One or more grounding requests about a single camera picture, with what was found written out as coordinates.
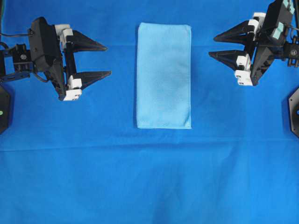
blue cloth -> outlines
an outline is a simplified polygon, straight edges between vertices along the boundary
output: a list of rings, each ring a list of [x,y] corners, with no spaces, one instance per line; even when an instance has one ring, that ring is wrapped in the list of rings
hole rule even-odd
[[[70,23],[109,48],[76,53],[78,71],[113,73],[76,102],[60,102],[35,77],[5,85],[14,92],[14,118],[0,135],[0,224],[298,224],[299,140],[286,99],[299,70],[275,61],[257,87],[244,88],[208,56],[243,49],[213,37],[268,4],[6,1],[3,33],[24,33],[39,16]],[[136,127],[142,21],[192,26],[192,130]]]
[[[137,126],[191,129],[191,27],[141,23]]]

blue backdrop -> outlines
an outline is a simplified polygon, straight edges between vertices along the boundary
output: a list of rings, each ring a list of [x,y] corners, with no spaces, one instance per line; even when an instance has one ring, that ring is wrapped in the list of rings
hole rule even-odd
[[[297,224],[299,139],[286,99],[299,86],[298,71],[276,61],[257,87],[244,88],[208,56],[242,49],[213,37],[269,3],[6,1],[3,32],[24,33],[39,16],[69,23],[109,47],[77,53],[78,71],[113,73],[77,102],[60,102],[35,77],[5,85],[14,117],[0,135],[0,223]],[[136,128],[141,22],[192,26],[192,130]]]

black mounting plate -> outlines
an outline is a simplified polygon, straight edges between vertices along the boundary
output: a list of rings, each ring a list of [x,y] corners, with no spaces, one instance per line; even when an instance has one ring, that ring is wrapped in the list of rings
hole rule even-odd
[[[10,114],[10,95],[0,85],[0,134],[2,134],[9,125]]]
[[[299,89],[289,98],[292,132],[299,137]]]

robotic arm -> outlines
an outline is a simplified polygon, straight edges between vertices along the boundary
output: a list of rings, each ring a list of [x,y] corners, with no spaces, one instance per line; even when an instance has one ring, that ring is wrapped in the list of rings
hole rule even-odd
[[[80,51],[105,51],[107,48],[82,33],[72,30],[70,25],[49,25],[40,17],[32,22],[28,34],[5,35],[9,37],[28,36],[30,49],[25,44],[9,48],[0,42],[0,83],[30,77],[33,73],[40,81],[51,81],[61,101],[77,100],[82,90],[109,76],[110,71],[77,72],[74,53]],[[14,73],[6,74],[4,58],[12,57]],[[43,72],[46,79],[38,72]],[[0,85],[0,134],[8,128],[10,95]]]
[[[293,15],[296,28],[291,26]],[[292,36],[294,30],[297,30],[298,36]],[[292,42],[286,41],[289,33]],[[235,71],[239,85],[258,85],[275,59],[287,60],[289,67],[298,68],[299,0],[275,0],[266,14],[254,13],[253,19],[217,35],[214,40],[245,46],[243,51],[209,52],[211,57]],[[299,137],[299,90],[290,97],[289,106],[292,132]]]

folded towel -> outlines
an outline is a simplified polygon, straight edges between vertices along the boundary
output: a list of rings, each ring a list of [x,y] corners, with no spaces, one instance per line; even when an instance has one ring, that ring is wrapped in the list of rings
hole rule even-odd
[[[141,23],[138,128],[191,129],[191,27]]]

